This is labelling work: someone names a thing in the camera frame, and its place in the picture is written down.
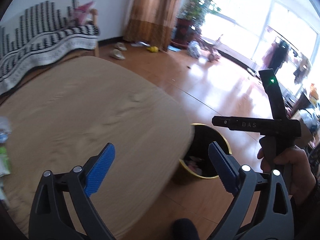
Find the person's right hand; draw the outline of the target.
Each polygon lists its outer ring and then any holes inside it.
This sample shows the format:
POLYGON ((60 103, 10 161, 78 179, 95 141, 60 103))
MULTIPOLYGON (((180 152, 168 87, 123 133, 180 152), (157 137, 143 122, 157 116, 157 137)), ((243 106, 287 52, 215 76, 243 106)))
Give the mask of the person's right hand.
POLYGON ((291 165, 289 193, 297 205, 319 207, 318 180, 311 172, 306 152, 298 147, 286 149, 274 158, 276 165, 291 165))

